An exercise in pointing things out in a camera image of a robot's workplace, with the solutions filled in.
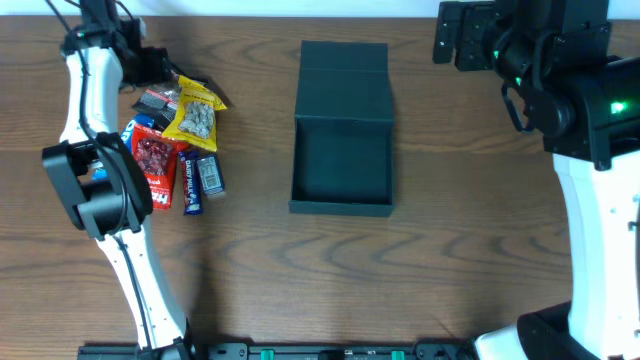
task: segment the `cable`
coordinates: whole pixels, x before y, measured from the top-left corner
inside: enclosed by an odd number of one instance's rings
[[[67,30],[67,33],[69,35],[73,35],[73,31],[69,27],[69,24],[67,24],[67,22],[64,20],[62,15],[60,15],[60,12],[55,7],[55,5],[53,5],[51,0],[45,0],[45,2],[49,5],[51,10],[53,10],[53,12],[56,15],[56,17],[58,18],[58,20],[60,20],[60,23],[62,24],[62,26],[65,28],[65,30]],[[124,226],[124,222],[126,220],[127,210],[128,210],[127,199],[129,197],[129,195],[128,195],[128,192],[127,192],[127,186],[126,186],[126,184],[124,182],[124,176],[122,175],[122,172],[120,171],[120,168],[118,167],[116,162],[113,160],[111,155],[109,155],[109,153],[107,153],[107,151],[104,149],[102,144],[100,144],[96,140],[96,138],[94,136],[92,136],[92,134],[89,131],[84,112],[85,112],[86,93],[87,93],[87,81],[86,81],[86,79],[90,74],[89,74],[89,71],[87,69],[87,63],[86,63],[86,60],[84,58],[84,55],[82,54],[82,51],[80,50],[80,47],[77,46],[78,45],[77,37],[73,36],[73,39],[75,39],[75,45],[76,45],[75,48],[76,48],[76,51],[78,53],[78,57],[80,59],[80,64],[81,64],[81,69],[82,69],[82,88],[80,90],[80,112],[79,112],[79,115],[80,115],[80,119],[79,119],[80,127],[82,128],[82,131],[87,136],[89,141],[94,145],[96,150],[98,152],[100,152],[102,154],[102,156],[104,157],[104,159],[111,164],[111,166],[113,167],[113,169],[116,172],[117,177],[120,180],[120,186],[121,186],[121,191],[122,191],[122,210],[120,211],[120,219],[118,220],[118,225],[116,226],[116,230],[111,232],[112,234],[115,234],[118,231],[122,230],[122,227]],[[142,327],[144,329],[144,334],[145,334],[145,338],[146,338],[146,341],[147,341],[147,347],[151,348],[151,336],[150,336],[150,332],[149,332],[149,326],[147,324],[147,318],[146,318],[146,315],[145,315],[144,307],[142,305],[142,298],[140,296],[140,290],[138,289],[138,281],[136,279],[135,270],[133,269],[133,265],[131,263],[131,258],[129,257],[129,252],[127,251],[127,248],[124,245],[124,243],[122,242],[122,240],[120,240],[119,238],[117,238],[115,236],[113,238],[117,242],[118,247],[120,248],[120,251],[122,251],[122,253],[124,255],[125,263],[127,264],[127,270],[129,272],[129,277],[131,278],[131,284],[133,286],[133,291],[134,291],[134,294],[136,296],[136,301],[138,303],[138,308],[139,308],[139,311],[140,311],[140,317],[142,319]]]
[[[151,348],[151,337],[149,335],[149,325],[147,325],[147,317],[143,311],[142,306],[142,298],[140,296],[140,289],[138,289],[138,279],[136,278],[135,271],[133,269],[133,264],[131,263],[131,257],[129,257],[129,251],[127,251],[127,246],[122,242],[121,239],[117,237],[113,237],[118,243],[118,247],[120,251],[122,251],[122,255],[124,256],[124,262],[127,264],[127,269],[129,270],[129,277],[131,278],[131,285],[133,285],[133,292],[136,295],[136,301],[138,302],[138,307],[140,308],[140,317],[142,318],[142,327],[144,328],[144,336],[147,340],[147,347]]]
[[[131,15],[131,12],[129,11],[129,9],[127,9],[127,7],[126,7],[126,6],[124,6],[124,4],[122,3],[122,1],[120,1],[120,0],[116,0],[116,4],[118,4],[118,5],[122,8],[122,10],[124,10],[124,12],[126,12],[126,13],[127,13],[127,15],[129,15],[129,18],[130,18],[131,20],[133,20],[133,15]]]

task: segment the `open box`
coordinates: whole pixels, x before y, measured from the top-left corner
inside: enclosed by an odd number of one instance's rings
[[[393,100],[387,45],[302,42],[289,211],[389,216]]]

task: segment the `snack bag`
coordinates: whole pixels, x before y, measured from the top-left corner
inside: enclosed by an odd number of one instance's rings
[[[122,139],[124,146],[126,146],[130,152],[131,152],[131,135],[133,134],[133,127],[135,124],[140,124],[146,127],[153,127],[153,119],[148,117],[147,115],[138,114],[131,121],[129,121],[129,123],[124,128],[124,130],[122,130],[122,134],[120,134],[120,138]],[[98,179],[105,179],[106,177],[107,177],[107,170],[105,170],[102,166],[100,166],[93,173],[93,176],[91,177],[91,179],[98,180]]]
[[[222,102],[222,100],[216,95],[213,91],[207,89],[204,85],[200,84],[197,81],[191,80],[186,76],[180,75],[178,78],[178,85],[180,85],[183,89],[191,89],[200,92],[209,93],[213,96],[213,110],[227,110],[227,106]]]
[[[217,151],[215,110],[219,100],[210,91],[184,87],[180,93],[176,118],[162,136],[186,141],[209,151]]]
[[[133,158],[149,182],[153,208],[170,208],[177,154],[185,150],[188,144],[164,139],[159,131],[135,124],[131,145]]]

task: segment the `blue candy wrapper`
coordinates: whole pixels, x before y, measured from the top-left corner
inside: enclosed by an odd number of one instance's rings
[[[138,114],[134,116],[131,121],[129,121],[127,126],[125,126],[124,130],[122,130],[122,134],[120,134],[120,138],[122,139],[124,146],[126,146],[127,149],[129,149],[129,152],[131,152],[131,138],[133,137],[133,128],[135,127],[136,124],[140,124],[142,126],[152,128],[154,121],[152,118],[144,114]],[[96,169],[96,171],[93,173],[91,180],[105,179],[106,177],[107,177],[107,171],[104,168],[100,167]]]
[[[198,152],[181,151],[178,153],[182,164],[182,181],[184,188],[184,214],[199,215],[204,212],[202,197],[200,196],[200,181],[198,179]]]

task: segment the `wooden table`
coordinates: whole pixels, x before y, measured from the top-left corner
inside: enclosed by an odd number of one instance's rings
[[[431,63],[425,19],[149,18],[148,44],[209,75],[226,198],[153,215],[195,334],[256,342],[469,337],[570,299],[564,201],[540,136],[516,133],[490,72]],[[640,54],[640,24],[612,51]],[[135,341],[94,241],[75,230],[40,162],[57,142],[69,80],[52,17],[0,21],[0,359],[74,357]],[[397,207],[388,219],[291,215],[300,41],[386,42],[397,108]],[[120,126],[140,91],[119,98]]]

